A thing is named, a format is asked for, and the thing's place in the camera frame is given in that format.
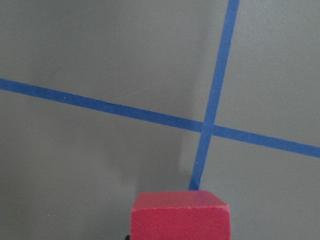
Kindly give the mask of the red foam block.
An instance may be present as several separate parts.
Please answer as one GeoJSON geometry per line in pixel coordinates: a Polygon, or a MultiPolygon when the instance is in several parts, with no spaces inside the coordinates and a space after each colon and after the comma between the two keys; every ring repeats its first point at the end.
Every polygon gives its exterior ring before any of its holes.
{"type": "Polygon", "coordinates": [[[130,240],[230,240],[230,207],[206,190],[140,193],[130,212],[130,240]]]}

